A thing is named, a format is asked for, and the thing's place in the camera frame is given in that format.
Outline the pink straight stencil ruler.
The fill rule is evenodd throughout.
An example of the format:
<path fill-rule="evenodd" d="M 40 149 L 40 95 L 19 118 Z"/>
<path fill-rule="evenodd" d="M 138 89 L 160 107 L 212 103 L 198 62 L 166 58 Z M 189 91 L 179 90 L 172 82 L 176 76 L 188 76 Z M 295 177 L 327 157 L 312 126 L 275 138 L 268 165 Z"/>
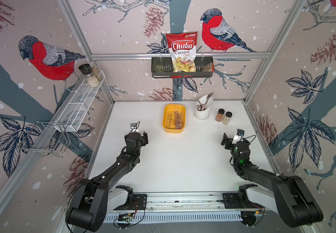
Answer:
<path fill-rule="evenodd" d="M 174 111 L 174 125 L 176 130 L 180 130 L 184 127 L 183 116 L 183 111 Z"/>

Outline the metal fork in cup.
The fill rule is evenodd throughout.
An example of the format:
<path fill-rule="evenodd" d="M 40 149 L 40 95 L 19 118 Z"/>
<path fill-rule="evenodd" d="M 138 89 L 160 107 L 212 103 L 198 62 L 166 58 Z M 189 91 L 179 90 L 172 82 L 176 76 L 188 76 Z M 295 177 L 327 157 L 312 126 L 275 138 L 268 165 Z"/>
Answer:
<path fill-rule="evenodd" d="M 208 95 L 203 96 L 202 98 L 198 100 L 198 102 L 200 103 L 200 107 L 199 107 L 200 111 L 204 111 L 209 107 L 209 101 L 213 97 L 213 95 L 214 95 L 214 92 L 211 92 Z"/>

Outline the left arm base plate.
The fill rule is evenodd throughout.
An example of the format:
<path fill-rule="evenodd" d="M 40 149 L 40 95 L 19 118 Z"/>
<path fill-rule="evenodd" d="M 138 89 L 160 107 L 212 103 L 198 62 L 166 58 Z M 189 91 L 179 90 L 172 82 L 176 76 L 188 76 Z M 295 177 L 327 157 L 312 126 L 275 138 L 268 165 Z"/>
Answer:
<path fill-rule="evenodd" d="M 148 195 L 143 194 L 136 194 L 133 191 L 133 188 L 125 186 L 125 185 L 118 185 L 115 188 L 115 191 L 126 191 L 126 202 L 123 205 L 119 205 L 115 210 L 143 210 L 146 209 L 147 205 L 147 197 Z"/>

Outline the black lid jar on shelf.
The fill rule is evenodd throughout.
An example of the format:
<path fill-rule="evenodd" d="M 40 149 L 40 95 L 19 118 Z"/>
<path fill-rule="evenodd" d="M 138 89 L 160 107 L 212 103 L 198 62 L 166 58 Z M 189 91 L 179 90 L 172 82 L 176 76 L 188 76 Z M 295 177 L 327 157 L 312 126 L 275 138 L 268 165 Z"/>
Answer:
<path fill-rule="evenodd" d="M 90 64 L 82 64 L 78 67 L 78 69 L 81 71 L 81 73 L 85 76 L 92 75 L 92 67 Z"/>

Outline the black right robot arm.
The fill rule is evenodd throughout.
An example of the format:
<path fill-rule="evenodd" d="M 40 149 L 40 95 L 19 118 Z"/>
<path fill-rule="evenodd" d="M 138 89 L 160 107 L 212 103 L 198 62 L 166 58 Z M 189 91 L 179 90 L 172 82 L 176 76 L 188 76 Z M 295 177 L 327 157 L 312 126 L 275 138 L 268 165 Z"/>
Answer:
<path fill-rule="evenodd" d="M 323 220 L 321 208 L 300 177 L 275 174 L 250 161 L 250 142 L 244 137 L 244 130 L 237 130 L 234 138 L 224 134 L 221 145 L 230 151 L 236 174 L 256 184 L 239 189 L 241 199 L 273 210 L 291 228 Z"/>

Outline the short clear grey ruler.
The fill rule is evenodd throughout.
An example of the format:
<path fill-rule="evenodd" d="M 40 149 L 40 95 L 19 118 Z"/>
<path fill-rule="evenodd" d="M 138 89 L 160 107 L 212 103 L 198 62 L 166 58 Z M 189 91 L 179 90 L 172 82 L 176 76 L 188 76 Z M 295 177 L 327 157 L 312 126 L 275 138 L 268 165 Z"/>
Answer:
<path fill-rule="evenodd" d="M 169 113 L 167 117 L 167 122 L 166 122 L 166 128 L 168 129 L 171 128 L 171 119 L 172 119 L 172 113 Z"/>

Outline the red cassava chips bag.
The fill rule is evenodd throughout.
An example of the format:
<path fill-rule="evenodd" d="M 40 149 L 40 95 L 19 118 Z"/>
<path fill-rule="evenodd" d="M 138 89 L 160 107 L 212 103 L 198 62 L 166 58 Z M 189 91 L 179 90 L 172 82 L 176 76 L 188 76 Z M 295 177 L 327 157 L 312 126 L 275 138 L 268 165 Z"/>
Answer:
<path fill-rule="evenodd" d="M 173 72 L 196 72 L 197 32 L 166 34 Z"/>

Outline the pale spice jar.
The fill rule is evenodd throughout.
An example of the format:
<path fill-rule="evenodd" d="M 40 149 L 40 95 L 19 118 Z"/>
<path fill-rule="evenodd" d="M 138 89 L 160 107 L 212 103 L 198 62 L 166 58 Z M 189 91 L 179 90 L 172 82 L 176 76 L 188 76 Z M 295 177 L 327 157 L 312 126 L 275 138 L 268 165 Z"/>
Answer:
<path fill-rule="evenodd" d="M 232 116 L 233 116 L 232 112 L 226 112 L 226 113 L 224 114 L 223 119 L 222 119 L 221 122 L 222 122 L 224 125 L 228 125 L 229 122 L 230 122 L 230 120 L 231 120 L 231 118 L 232 118 Z"/>

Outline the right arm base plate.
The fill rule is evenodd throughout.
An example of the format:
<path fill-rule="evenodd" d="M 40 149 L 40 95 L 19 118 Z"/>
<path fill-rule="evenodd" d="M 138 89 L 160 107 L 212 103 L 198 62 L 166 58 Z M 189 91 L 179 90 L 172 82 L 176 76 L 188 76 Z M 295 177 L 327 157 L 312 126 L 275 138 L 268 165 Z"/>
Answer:
<path fill-rule="evenodd" d="M 262 205 L 257 205 L 249 200 L 247 190 L 251 187 L 257 187 L 257 185 L 244 184 L 239 186 L 238 191 L 222 193 L 222 201 L 220 202 L 224 204 L 225 209 L 262 209 Z"/>

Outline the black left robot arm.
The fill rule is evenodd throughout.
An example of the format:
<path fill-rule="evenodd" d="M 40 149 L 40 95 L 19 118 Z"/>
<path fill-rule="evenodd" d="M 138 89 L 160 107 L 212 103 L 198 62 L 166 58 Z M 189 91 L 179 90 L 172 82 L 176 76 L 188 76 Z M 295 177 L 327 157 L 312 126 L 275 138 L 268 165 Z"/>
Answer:
<path fill-rule="evenodd" d="M 66 225 L 96 232 L 108 213 L 132 205 L 133 189 L 117 182 L 140 162 L 141 148 L 148 144 L 148 134 L 130 132 L 124 136 L 126 146 L 108 169 L 92 179 L 82 179 L 66 211 Z"/>

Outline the brown spice jar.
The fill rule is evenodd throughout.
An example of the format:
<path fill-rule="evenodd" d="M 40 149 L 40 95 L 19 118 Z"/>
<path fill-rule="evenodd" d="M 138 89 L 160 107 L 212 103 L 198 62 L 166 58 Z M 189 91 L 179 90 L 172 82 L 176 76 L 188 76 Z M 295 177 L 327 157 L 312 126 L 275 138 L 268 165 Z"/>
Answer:
<path fill-rule="evenodd" d="M 217 115 L 216 115 L 216 121 L 221 122 L 223 117 L 224 117 L 224 114 L 225 114 L 225 110 L 220 108 L 217 112 Z"/>

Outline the yellow plastic storage box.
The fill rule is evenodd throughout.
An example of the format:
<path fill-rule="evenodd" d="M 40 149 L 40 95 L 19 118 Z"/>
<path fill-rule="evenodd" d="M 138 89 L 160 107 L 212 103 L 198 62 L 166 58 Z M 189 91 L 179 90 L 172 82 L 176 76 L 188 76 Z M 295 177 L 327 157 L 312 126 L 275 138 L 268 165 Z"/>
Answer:
<path fill-rule="evenodd" d="M 184 127 L 185 127 L 185 111 L 186 111 L 186 108 L 181 105 L 181 104 L 168 104 L 166 105 L 165 109 L 164 109 L 164 116 L 163 116 L 163 122 L 162 122 L 162 125 L 163 125 L 163 129 L 165 132 L 167 133 L 173 133 L 173 134 L 179 134 L 181 133 L 183 130 L 184 130 L 184 127 L 180 130 L 176 130 L 175 129 L 175 125 L 174 125 L 174 111 L 183 111 L 183 118 L 184 118 Z M 172 119 L 171 119 L 171 128 L 168 129 L 166 128 L 166 122 L 167 122 L 167 117 L 168 117 L 168 114 L 169 113 L 172 113 Z"/>

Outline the white utensil holder cup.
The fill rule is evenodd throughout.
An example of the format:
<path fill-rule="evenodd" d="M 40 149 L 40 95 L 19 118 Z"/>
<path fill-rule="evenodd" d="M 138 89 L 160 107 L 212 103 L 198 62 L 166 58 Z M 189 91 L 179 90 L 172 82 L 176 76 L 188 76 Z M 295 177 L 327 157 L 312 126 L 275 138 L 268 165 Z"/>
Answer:
<path fill-rule="evenodd" d="M 213 101 L 214 101 L 213 97 L 209 101 L 209 107 L 206 110 L 204 110 L 204 111 L 200 111 L 199 110 L 200 103 L 198 102 L 198 100 L 199 99 L 197 99 L 197 102 L 195 104 L 194 116 L 195 116 L 195 118 L 197 118 L 199 120 L 206 120 L 210 116 L 210 109 L 211 109 L 211 106 L 212 106 Z"/>

